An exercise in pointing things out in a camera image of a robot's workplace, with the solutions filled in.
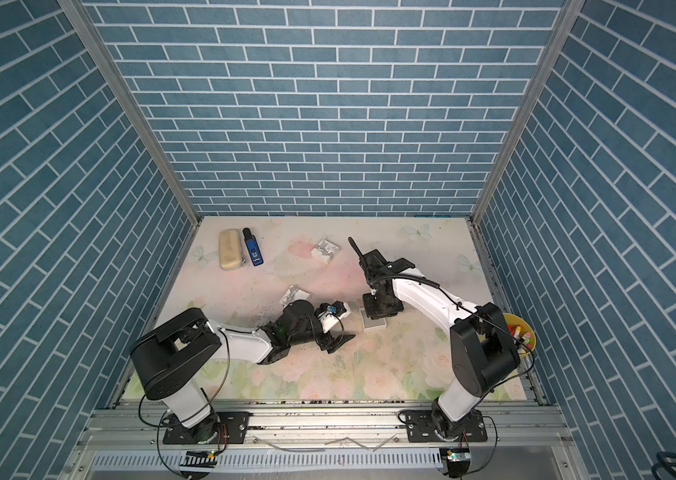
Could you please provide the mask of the white jewelry box base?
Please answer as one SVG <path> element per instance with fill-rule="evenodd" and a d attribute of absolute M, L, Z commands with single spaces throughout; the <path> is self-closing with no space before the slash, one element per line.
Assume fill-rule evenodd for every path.
<path fill-rule="evenodd" d="M 387 321 L 385 318 L 371 318 L 364 307 L 361 307 L 359 312 L 361 314 L 362 326 L 365 332 L 382 330 L 387 327 Z"/>

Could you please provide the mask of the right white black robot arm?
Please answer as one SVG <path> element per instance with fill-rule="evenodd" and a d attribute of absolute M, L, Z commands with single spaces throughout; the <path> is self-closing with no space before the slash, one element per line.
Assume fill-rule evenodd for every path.
<path fill-rule="evenodd" d="M 448 292 L 405 258 L 389 261 L 378 250 L 355 252 L 371 289 L 363 295 L 369 318 L 390 318 L 411 306 L 449 339 L 455 380 L 434 401 L 432 420 L 442 434 L 450 436 L 520 367 L 519 340 L 509 332 L 504 312 L 497 305 L 477 305 Z"/>

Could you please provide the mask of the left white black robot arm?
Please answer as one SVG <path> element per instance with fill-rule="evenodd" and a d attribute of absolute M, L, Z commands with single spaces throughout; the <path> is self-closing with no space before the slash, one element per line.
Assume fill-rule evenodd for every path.
<path fill-rule="evenodd" d="M 211 320 L 192 307 L 135 340 L 130 359 L 145 397 L 163 402 L 177 423 L 191 429 L 213 414 L 213 399 L 193 377 L 215 355 L 227 363 L 270 365 L 285 359 L 294 346 L 310 342 L 332 354 L 354 338 L 345 331 L 331 332 L 350 313 L 341 301 L 316 307 L 307 300 L 295 300 L 277 320 L 244 330 Z"/>

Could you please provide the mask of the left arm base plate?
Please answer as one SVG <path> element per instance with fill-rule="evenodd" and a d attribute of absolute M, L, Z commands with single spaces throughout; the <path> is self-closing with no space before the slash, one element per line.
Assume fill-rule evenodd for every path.
<path fill-rule="evenodd" d="M 163 421 L 165 433 L 162 442 L 166 445 L 207 445 L 220 447 L 243 444 L 251 414 L 243 411 L 213 412 L 193 427 L 185 427 L 177 416 L 170 413 Z"/>

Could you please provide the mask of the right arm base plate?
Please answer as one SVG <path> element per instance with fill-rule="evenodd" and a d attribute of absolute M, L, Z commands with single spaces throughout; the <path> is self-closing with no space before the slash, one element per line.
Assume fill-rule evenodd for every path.
<path fill-rule="evenodd" d="M 485 421 L 479 410 L 472 410 L 458 421 L 439 410 L 401 410 L 398 420 L 404 425 L 410 443 L 463 442 L 488 440 Z"/>

